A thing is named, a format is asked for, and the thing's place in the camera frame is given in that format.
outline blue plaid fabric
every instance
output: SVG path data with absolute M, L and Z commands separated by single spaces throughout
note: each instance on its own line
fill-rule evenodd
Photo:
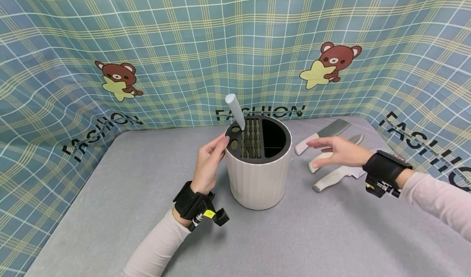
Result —
M 115 137 L 229 123 L 229 93 L 363 116 L 470 191 L 470 32 L 471 0 L 0 0 L 0 275 L 24 275 Z M 307 90 L 325 42 L 362 52 Z

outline wrist strap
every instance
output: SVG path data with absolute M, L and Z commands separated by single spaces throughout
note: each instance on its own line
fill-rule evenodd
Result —
M 363 171 L 367 173 L 366 191 L 377 197 L 385 193 L 399 197 L 396 179 L 404 169 L 412 169 L 412 166 L 392 154 L 378 150 L 363 166 Z
M 188 228 L 190 231 L 198 226 L 203 217 L 212 219 L 218 226 L 222 226 L 229 221 L 229 216 L 224 209 L 216 212 L 212 202 L 214 199 L 212 192 L 208 195 L 199 192 L 194 193 L 190 188 L 190 184 L 191 181 L 186 182 L 173 200 L 180 217 L 192 221 Z

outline brown bear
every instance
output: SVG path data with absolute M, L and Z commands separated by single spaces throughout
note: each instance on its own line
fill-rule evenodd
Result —
M 133 84 L 136 83 L 136 69 L 130 63 L 121 63 L 121 64 L 103 64 L 99 61 L 95 61 L 95 65 L 101 69 L 103 76 L 107 76 L 114 82 L 125 82 L 126 88 L 123 89 L 124 93 L 130 93 L 134 96 L 142 95 L 142 91 L 138 91 L 133 87 Z
M 336 83 L 340 81 L 339 70 L 346 68 L 352 63 L 353 59 L 361 53 L 361 47 L 335 46 L 331 42 L 325 42 L 322 44 L 321 52 L 319 60 L 324 67 L 335 66 L 335 70 L 332 73 L 326 74 L 324 78 Z

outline yellow star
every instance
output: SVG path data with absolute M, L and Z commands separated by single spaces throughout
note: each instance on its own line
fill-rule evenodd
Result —
M 108 76 L 103 76 L 103 79 L 105 79 L 106 82 L 101 85 L 103 89 L 113 93 L 118 101 L 123 101 L 124 98 L 134 98 L 133 94 L 123 92 L 123 89 L 126 88 L 125 82 L 114 82 L 112 79 L 108 78 Z
M 335 70 L 335 66 L 324 67 L 320 60 L 316 60 L 312 63 L 311 69 L 304 70 L 299 74 L 299 77 L 307 81 L 306 89 L 312 89 L 316 85 L 327 85 L 328 79 L 323 76 L 332 73 Z

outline ribbed ceramic holder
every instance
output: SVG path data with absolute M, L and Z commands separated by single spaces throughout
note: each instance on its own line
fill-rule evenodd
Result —
M 291 132 L 263 115 L 245 117 L 245 130 L 233 122 L 226 131 L 227 170 L 232 195 L 245 208 L 269 209 L 285 195 Z

